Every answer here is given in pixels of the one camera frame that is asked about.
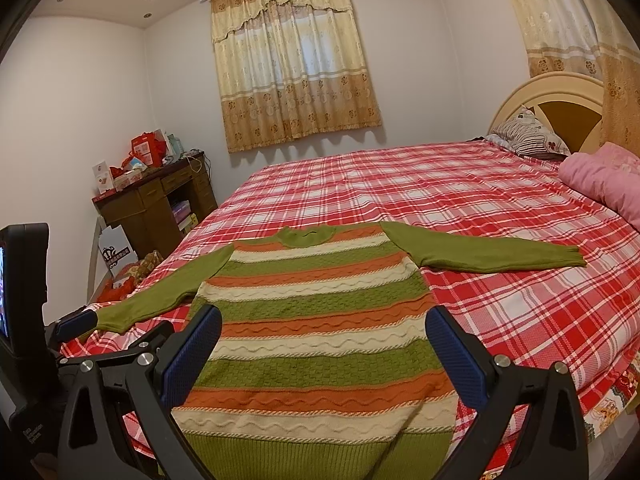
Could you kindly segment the green orange striped knit sweater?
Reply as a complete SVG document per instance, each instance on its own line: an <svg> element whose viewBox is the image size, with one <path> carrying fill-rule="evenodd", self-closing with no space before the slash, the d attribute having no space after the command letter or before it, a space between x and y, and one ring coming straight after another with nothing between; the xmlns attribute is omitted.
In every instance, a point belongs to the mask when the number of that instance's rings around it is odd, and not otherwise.
<svg viewBox="0 0 640 480"><path fill-rule="evenodd" d="M123 334L179 304L222 331L174 419L218 479L429 479L458 398L427 339L422 271L582 266L574 246L398 222L235 240L98 313Z"/></svg>

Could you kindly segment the phone mounted on left gripper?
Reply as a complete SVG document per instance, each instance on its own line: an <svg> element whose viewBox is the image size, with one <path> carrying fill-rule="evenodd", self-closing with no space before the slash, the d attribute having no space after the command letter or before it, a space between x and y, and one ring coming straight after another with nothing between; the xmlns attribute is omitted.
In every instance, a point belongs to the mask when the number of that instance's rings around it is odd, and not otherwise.
<svg viewBox="0 0 640 480"><path fill-rule="evenodd" d="M1 342L13 359L46 350L42 307L47 302L47 223L1 230Z"/></svg>

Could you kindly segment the white printed paper bag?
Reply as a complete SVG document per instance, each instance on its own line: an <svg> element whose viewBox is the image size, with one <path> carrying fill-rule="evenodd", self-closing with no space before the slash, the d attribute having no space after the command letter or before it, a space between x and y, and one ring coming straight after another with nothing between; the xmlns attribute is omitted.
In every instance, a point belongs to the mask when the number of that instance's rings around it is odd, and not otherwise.
<svg viewBox="0 0 640 480"><path fill-rule="evenodd" d="M138 262L138 255L122 226L107 226L98 238L98 246L107 270L113 278L126 266Z"/></svg>

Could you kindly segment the red white plaid bed sheet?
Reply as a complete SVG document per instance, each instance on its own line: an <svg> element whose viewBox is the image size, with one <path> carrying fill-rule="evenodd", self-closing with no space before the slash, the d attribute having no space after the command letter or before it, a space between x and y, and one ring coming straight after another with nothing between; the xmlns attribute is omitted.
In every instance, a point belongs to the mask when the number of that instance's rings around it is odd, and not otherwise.
<svg viewBox="0 0 640 480"><path fill-rule="evenodd" d="M491 274L428 266L422 274L434 306L445 306L489 351L525 366L564 362L590 441L623 417L638 392L638 232L566 186L555 162L521 158L484 141L356 152L259 170L134 294L235 240L286 228L378 222L576 247L582 266ZM70 358L117 351L159 322L183 328L195 312L179 304L126 333L98 329L62 350ZM458 398L448 452L473 417Z"/></svg>

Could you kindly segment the dark brown wooden desk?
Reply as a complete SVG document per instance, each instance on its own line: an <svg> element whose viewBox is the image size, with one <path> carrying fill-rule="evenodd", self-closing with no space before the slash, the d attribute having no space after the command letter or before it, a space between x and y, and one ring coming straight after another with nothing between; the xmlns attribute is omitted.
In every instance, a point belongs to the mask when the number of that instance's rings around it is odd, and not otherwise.
<svg viewBox="0 0 640 480"><path fill-rule="evenodd" d="M201 223L217 208L208 158L199 150L163 168L146 170L141 180L96 197L93 203L108 226L122 227L140 258L154 250L168 257L178 247L186 236L180 209L186 218Z"/></svg>

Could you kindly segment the white card box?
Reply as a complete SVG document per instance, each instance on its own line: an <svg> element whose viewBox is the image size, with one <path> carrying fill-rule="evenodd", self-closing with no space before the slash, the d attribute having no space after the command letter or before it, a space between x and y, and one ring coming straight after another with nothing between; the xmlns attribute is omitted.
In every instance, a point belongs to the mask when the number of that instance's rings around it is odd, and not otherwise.
<svg viewBox="0 0 640 480"><path fill-rule="evenodd" d="M96 188L98 189L99 195L114 190L115 185L111 169L104 160L96 164L96 166L93 166L92 171L96 179Z"/></svg>

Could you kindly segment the red gift box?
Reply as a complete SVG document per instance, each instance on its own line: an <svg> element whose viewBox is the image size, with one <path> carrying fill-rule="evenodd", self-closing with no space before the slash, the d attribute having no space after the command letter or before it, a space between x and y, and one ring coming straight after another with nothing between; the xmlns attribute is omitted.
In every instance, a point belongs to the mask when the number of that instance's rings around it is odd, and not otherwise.
<svg viewBox="0 0 640 480"><path fill-rule="evenodd" d="M161 167L167 148L163 133L160 130L141 133L130 141L131 154L146 166Z"/></svg>

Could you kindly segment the pink folded quilt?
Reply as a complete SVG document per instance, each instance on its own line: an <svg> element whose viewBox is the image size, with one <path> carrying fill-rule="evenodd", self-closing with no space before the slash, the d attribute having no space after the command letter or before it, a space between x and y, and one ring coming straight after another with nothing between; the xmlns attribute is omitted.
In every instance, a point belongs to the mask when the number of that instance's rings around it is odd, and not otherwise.
<svg viewBox="0 0 640 480"><path fill-rule="evenodd" d="M559 166L559 177L569 188L614 210L639 229L639 157L626 148L606 142L594 154L571 154Z"/></svg>

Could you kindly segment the striped floral pillow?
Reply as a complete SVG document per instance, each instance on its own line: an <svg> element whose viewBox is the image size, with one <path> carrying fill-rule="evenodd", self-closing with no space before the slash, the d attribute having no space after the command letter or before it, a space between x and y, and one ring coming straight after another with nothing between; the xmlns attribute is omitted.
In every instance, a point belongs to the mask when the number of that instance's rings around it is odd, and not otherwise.
<svg viewBox="0 0 640 480"><path fill-rule="evenodd" d="M486 140L520 157L563 159L570 156L565 142L524 106L492 128Z"/></svg>

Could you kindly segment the beige floral window curtain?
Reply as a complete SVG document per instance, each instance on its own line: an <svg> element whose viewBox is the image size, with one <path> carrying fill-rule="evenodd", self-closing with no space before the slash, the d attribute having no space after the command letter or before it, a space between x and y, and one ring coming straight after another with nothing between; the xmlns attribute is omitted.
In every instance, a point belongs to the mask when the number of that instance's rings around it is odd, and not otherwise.
<svg viewBox="0 0 640 480"><path fill-rule="evenodd" d="M210 0L230 153L382 124L352 0Z"/></svg>

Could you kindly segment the cream wooden headboard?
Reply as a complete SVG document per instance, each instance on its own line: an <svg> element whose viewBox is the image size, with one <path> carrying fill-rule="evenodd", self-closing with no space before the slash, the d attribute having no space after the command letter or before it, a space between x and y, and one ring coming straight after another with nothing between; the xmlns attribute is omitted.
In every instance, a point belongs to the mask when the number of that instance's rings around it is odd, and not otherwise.
<svg viewBox="0 0 640 480"><path fill-rule="evenodd" d="M564 72L541 74L510 94L489 129L526 107L562 138L572 153L593 154L600 148L603 96L603 84L596 78Z"/></svg>

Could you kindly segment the beige floral side curtain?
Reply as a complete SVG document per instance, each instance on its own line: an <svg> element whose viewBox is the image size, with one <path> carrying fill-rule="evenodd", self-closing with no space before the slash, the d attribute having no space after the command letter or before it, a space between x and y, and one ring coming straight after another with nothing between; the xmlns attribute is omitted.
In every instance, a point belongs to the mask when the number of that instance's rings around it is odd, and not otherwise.
<svg viewBox="0 0 640 480"><path fill-rule="evenodd" d="M535 77L587 75L603 84L600 142L639 153L639 48L606 0L511 0Z"/></svg>

